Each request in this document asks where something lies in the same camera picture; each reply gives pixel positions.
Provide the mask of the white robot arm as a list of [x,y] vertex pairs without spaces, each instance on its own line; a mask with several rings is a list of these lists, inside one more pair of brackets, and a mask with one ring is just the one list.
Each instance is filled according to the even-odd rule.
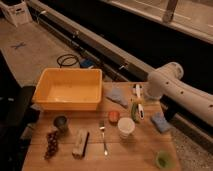
[[167,96],[213,126],[213,95],[182,82],[183,75],[184,70],[177,62],[152,70],[147,76],[144,95],[152,100]]

